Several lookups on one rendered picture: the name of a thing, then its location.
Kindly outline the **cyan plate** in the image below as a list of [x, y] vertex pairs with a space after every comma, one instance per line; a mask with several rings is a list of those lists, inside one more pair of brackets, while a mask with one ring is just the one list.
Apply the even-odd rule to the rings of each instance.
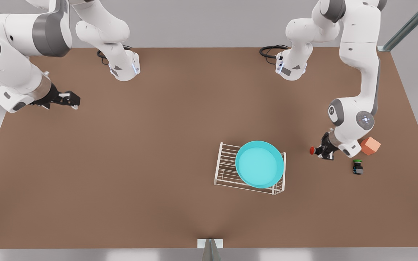
[[251, 141], [238, 150], [235, 168], [247, 185], [265, 189], [276, 185], [283, 178], [285, 161], [283, 155], [272, 144]]

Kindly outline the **orange cube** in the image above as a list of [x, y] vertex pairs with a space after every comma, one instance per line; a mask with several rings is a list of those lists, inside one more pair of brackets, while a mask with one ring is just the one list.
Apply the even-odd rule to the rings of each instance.
[[378, 151], [381, 146], [381, 143], [377, 140], [373, 139], [372, 137], [368, 137], [361, 141], [361, 151], [365, 155], [371, 155]]

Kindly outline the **silver frame post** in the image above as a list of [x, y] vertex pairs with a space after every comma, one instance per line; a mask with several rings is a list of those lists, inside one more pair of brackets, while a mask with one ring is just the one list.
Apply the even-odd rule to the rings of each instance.
[[390, 52], [406, 36], [408, 36], [418, 26], [418, 11], [393, 35], [383, 46], [378, 46], [380, 52]]
[[203, 248], [202, 261], [222, 261], [219, 249], [223, 239], [197, 239], [197, 248]]

